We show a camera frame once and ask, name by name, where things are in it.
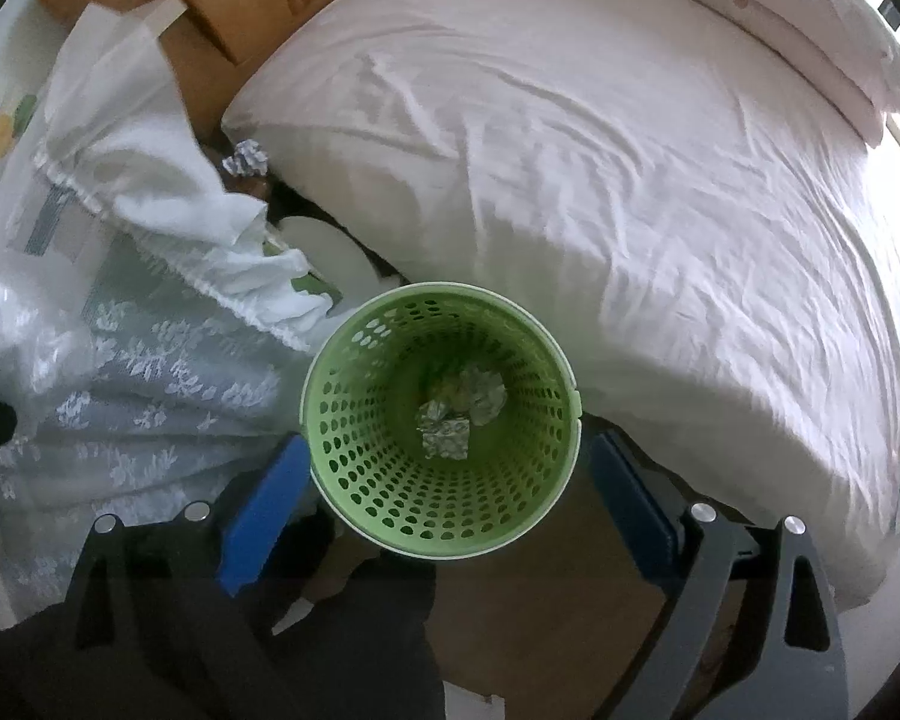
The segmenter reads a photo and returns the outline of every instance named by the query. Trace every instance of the wrinkled sheet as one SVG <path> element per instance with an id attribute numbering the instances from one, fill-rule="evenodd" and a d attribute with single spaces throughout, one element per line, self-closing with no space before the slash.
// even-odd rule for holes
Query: wrinkled sheet
<path id="1" fill-rule="evenodd" d="M 898 538 L 900 150 L 689 0 L 338 0 L 231 105 L 413 280 L 533 312 L 583 405 L 842 603 Z"/>

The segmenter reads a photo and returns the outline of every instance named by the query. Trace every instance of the perforated basket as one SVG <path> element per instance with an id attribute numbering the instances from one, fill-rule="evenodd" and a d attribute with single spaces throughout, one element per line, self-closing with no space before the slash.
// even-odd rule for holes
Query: perforated basket
<path id="1" fill-rule="evenodd" d="M 467 460 L 428 460 L 421 381 L 461 361 L 499 371 L 508 400 L 471 428 Z M 371 541 L 432 560 L 490 552 L 540 522 L 576 463 L 580 416 L 570 365 L 543 325 L 500 295 L 450 283 L 362 306 L 314 359 L 300 406 L 327 502 Z"/>

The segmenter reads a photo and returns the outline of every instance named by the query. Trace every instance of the silver screw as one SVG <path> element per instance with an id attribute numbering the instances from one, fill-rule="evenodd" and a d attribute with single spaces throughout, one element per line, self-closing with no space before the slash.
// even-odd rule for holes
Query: silver screw
<path id="1" fill-rule="evenodd" d="M 807 532 L 807 526 L 804 525 L 803 520 L 799 517 L 794 517 L 792 514 L 783 520 L 783 527 L 794 536 L 802 536 Z"/>
<path id="2" fill-rule="evenodd" d="M 194 501 L 183 509 L 183 517 L 189 519 L 190 522 L 203 522 L 204 519 L 210 517 L 210 504 L 206 501 Z"/>
<path id="3" fill-rule="evenodd" d="M 708 503 L 695 503 L 690 507 L 690 517 L 697 522 L 713 522 L 717 518 L 717 511 Z"/>
<path id="4" fill-rule="evenodd" d="M 117 527 L 117 518 L 113 514 L 101 514 L 93 523 L 93 529 L 97 533 L 110 533 Z"/>

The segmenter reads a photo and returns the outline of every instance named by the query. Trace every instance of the mattress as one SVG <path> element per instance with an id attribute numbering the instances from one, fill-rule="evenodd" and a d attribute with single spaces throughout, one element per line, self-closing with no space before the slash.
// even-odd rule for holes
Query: mattress
<path id="1" fill-rule="evenodd" d="M 808 525 L 843 604 L 898 547 L 900 149 L 690 0 L 338 0 L 224 117 L 413 280 L 547 325 L 588 412 Z"/>

